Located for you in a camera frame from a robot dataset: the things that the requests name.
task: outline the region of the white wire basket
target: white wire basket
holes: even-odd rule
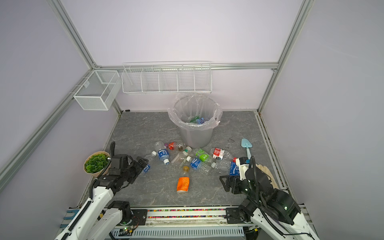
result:
[[[117,71],[94,70],[74,98],[84,110],[107,111],[121,88],[121,78]]]
[[[124,63],[122,89],[126,94],[211,93],[210,62]]]

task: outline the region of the beige flower pot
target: beige flower pot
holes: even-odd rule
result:
[[[104,152],[104,151],[98,151],[98,152],[95,152],[95,153],[93,153],[92,155],[90,155],[90,156],[85,160],[85,162],[88,161],[93,155],[101,154],[101,153],[104,153],[105,156],[109,157],[109,153]],[[91,176],[93,176],[93,177],[97,177],[97,176],[102,172],[102,170],[101,170],[101,171],[96,172],[96,173],[88,173],[87,170],[85,169],[85,162],[84,162],[84,172],[85,172],[85,173],[87,173],[87,174],[89,174],[89,175],[91,175]],[[107,170],[105,170],[105,172],[104,172],[103,175],[108,174],[110,168],[111,168],[111,165],[108,166]]]

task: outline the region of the mesh trash can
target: mesh trash can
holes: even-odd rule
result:
[[[168,109],[169,118],[179,127],[181,139],[192,148],[205,147],[209,143],[222,114],[219,104],[199,94],[178,96]],[[200,125],[189,123],[196,116],[209,121]]]

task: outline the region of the wire shelf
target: wire shelf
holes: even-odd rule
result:
[[[74,94],[84,110],[107,111],[121,88],[117,71],[94,70]]]
[[[123,66],[121,80],[126,94],[212,92],[210,62],[124,63]]]

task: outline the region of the transparent bin liner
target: transparent bin liner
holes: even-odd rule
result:
[[[199,94],[178,95],[172,107],[168,108],[168,115],[172,122],[187,131],[213,129],[220,123],[222,114],[223,110],[219,104]],[[195,116],[209,119],[209,121],[200,125],[190,123]]]

